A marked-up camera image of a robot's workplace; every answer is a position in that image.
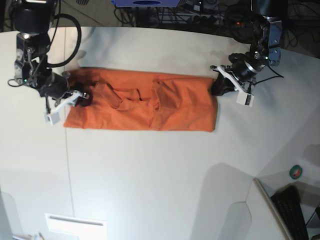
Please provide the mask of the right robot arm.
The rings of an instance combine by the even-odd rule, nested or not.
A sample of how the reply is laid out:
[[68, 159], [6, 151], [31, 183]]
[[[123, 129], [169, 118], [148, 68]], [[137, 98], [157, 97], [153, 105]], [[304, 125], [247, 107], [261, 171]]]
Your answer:
[[[13, 79], [16, 86], [26, 86], [36, 90], [42, 98], [52, 98], [55, 110], [64, 104], [89, 106], [92, 96], [84, 90], [82, 83], [69, 83], [66, 76], [53, 72], [54, 68], [70, 63], [78, 53], [82, 38], [78, 20], [61, 13], [59, 0], [15, 0], [12, 17], [13, 25], [18, 31]], [[49, 63], [48, 53], [54, 38], [49, 37], [48, 31], [53, 22], [58, 22], [61, 18], [74, 23], [77, 30], [76, 45], [66, 60]]]

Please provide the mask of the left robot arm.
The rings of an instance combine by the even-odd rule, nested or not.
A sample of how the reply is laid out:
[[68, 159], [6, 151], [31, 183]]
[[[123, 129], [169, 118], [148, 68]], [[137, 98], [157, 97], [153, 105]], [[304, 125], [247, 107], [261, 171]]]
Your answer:
[[246, 53], [232, 53], [228, 56], [230, 65], [212, 65], [218, 76], [210, 88], [213, 96], [228, 92], [244, 91], [251, 94], [259, 84], [256, 76], [265, 67], [278, 66], [281, 60], [281, 36], [283, 20], [287, 16], [286, 0], [252, 0], [250, 7], [233, 5], [227, 8], [224, 19], [231, 27], [231, 14], [242, 13], [248, 20], [247, 41], [250, 45]]

